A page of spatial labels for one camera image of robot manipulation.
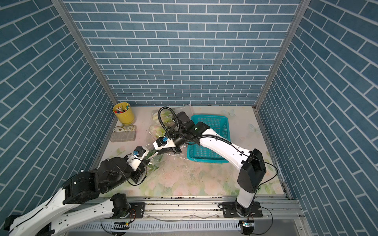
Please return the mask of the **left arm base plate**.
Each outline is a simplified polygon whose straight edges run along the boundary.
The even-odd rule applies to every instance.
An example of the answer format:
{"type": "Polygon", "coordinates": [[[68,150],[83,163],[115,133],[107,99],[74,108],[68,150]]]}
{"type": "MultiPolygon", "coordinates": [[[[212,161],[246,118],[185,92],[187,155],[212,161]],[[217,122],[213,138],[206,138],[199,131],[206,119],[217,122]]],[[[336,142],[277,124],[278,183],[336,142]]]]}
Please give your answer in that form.
{"type": "Polygon", "coordinates": [[[142,219],[145,211],[145,203],[129,203],[128,209],[118,210],[114,213],[111,219],[129,219],[130,221],[135,219],[142,219]]]}

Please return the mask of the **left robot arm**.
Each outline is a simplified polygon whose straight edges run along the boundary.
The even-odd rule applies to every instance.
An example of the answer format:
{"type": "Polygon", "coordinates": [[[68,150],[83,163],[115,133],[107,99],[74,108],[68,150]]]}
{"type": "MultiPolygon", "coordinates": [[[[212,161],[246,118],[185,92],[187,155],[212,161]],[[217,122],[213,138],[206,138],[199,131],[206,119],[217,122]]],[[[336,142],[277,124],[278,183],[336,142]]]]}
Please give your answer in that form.
{"type": "Polygon", "coordinates": [[[76,208],[125,182],[141,184],[148,164],[149,160],[135,156],[106,159],[97,169],[71,177],[50,199],[28,213],[7,217],[4,230],[10,236],[57,236],[92,221],[133,216],[136,213],[125,194],[115,194],[81,210],[76,208]]]}

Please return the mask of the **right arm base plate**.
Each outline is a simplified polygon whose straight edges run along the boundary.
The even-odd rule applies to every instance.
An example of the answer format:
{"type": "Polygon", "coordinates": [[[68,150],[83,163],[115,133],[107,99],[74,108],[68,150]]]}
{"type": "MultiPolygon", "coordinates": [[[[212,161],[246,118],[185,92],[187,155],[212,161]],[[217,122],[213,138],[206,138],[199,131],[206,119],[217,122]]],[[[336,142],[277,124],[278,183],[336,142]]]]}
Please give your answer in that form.
{"type": "Polygon", "coordinates": [[[259,202],[252,202],[248,208],[242,207],[236,201],[222,202],[218,204],[218,208],[222,211],[224,218],[246,217],[260,218],[263,217],[262,207],[259,202]]]}

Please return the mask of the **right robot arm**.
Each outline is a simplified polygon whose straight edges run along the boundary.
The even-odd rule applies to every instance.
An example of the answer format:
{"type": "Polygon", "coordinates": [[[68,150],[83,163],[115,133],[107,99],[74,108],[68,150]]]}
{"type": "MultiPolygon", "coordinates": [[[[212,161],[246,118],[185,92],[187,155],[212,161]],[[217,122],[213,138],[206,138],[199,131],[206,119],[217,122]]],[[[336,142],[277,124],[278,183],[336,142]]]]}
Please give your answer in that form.
{"type": "Polygon", "coordinates": [[[195,144],[220,155],[239,171],[237,183],[240,186],[235,200],[235,208],[239,215],[251,214],[251,205],[257,189],[266,174],[265,161],[262,153],[248,150],[220,136],[214,129],[203,122],[194,123],[186,113],[177,115],[171,108],[162,107],[157,118],[165,131],[162,138],[154,142],[158,154],[179,153],[183,144],[195,144]]]}

